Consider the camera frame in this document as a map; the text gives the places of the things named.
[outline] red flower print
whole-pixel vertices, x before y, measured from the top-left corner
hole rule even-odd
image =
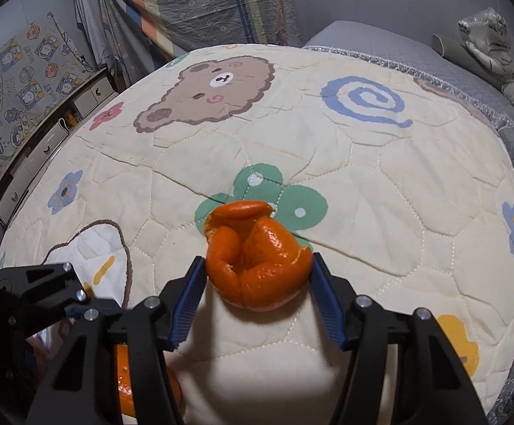
[[[90,126],[90,131],[93,131],[100,124],[105,123],[106,121],[113,120],[117,115],[121,113],[121,107],[123,106],[123,102],[116,103],[113,107],[108,108],[104,112],[101,112],[94,116],[94,122]]]

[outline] gray quilted bedding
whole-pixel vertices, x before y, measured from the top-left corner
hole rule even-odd
[[[514,123],[513,106],[501,92],[463,68],[454,65],[432,48],[386,30],[358,22],[337,21],[314,36],[305,46],[307,49],[334,47],[362,52],[410,66],[432,75],[458,88],[466,95],[506,115]],[[514,124],[500,128],[499,134],[505,143],[514,166]],[[514,363],[505,386],[495,406],[489,412],[491,425],[502,425],[514,410]]]

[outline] cream quilted blanket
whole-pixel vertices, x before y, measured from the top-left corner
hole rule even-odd
[[[205,217],[235,199],[271,203],[356,291],[430,308],[492,407],[514,356],[511,162],[477,109],[357,59],[233,45],[157,70],[68,140],[0,266],[70,261],[132,306],[205,254]],[[323,331],[307,290],[257,314],[209,284],[167,354],[187,423],[327,423],[348,356]]]

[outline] pink cheek swirl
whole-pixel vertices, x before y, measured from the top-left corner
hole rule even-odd
[[[207,103],[218,103],[218,102],[222,102],[223,100],[224,100],[224,96],[222,96],[221,94],[216,94],[215,96],[208,97],[206,99],[206,102]]]

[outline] clear plastic bag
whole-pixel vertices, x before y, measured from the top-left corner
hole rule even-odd
[[[476,59],[504,81],[514,76],[514,36],[503,16],[487,8],[458,22],[459,38]]]

